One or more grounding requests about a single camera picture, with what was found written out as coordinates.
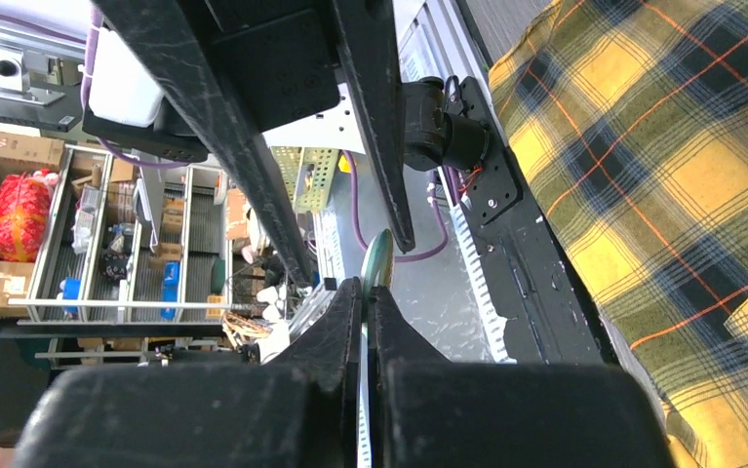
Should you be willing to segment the yellow plaid flannel shirt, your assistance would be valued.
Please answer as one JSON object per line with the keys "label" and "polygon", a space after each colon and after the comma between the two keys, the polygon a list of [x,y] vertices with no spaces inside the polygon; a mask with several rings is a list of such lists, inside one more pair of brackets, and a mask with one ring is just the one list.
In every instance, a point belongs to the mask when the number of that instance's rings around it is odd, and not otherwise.
{"label": "yellow plaid flannel shirt", "polygon": [[748,1],[553,1],[489,82],[677,463],[748,467]]}

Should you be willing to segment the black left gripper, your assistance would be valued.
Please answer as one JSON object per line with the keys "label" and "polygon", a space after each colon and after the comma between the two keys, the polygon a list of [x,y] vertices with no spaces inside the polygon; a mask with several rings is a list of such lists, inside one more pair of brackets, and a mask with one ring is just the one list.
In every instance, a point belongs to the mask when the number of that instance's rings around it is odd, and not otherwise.
{"label": "black left gripper", "polygon": [[[104,0],[95,5],[237,183],[290,278],[308,285],[309,258],[261,131],[339,104],[329,3]],[[403,175],[406,112],[393,3],[330,5],[365,152],[396,245],[407,253],[415,248],[415,235]]]}

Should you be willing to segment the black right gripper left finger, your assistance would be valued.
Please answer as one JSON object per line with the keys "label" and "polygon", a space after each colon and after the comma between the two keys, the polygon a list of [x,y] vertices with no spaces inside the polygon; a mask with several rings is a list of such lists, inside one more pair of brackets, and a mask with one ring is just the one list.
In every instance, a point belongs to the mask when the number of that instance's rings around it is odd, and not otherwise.
{"label": "black right gripper left finger", "polygon": [[264,365],[228,358],[71,370],[46,391],[19,467],[353,467],[362,287]]}

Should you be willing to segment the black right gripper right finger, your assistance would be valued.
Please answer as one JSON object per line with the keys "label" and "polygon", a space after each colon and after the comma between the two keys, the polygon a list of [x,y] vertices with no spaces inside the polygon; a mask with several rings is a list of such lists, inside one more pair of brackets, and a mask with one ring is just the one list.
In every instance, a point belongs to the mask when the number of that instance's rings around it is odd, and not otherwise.
{"label": "black right gripper right finger", "polygon": [[456,363],[368,299],[376,467],[670,467],[649,398],[611,365]]}

